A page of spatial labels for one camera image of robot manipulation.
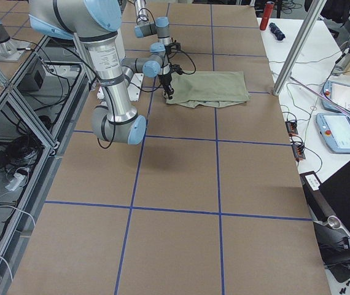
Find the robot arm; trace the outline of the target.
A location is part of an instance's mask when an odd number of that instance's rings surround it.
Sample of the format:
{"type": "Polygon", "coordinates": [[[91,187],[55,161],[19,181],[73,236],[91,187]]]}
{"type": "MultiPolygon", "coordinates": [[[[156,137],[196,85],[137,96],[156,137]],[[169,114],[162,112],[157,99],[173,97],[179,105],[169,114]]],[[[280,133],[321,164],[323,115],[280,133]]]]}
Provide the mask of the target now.
{"type": "Polygon", "coordinates": [[[158,41],[164,45],[168,56],[180,49],[180,43],[171,36],[168,17],[154,18],[145,1],[136,0],[133,5],[136,14],[134,34],[137,38],[156,35],[158,41]]]}
{"type": "Polygon", "coordinates": [[[50,37],[71,40],[77,37],[87,49],[93,74],[105,104],[93,111],[96,137],[109,143],[139,144],[146,132],[146,118],[131,104],[128,86],[136,73],[158,77],[165,93],[172,96],[172,70],[168,61],[172,46],[167,17],[150,22],[141,1],[135,2],[136,37],[156,35],[147,58],[119,57],[115,40],[122,24],[118,1],[30,1],[31,27],[50,37]]]}

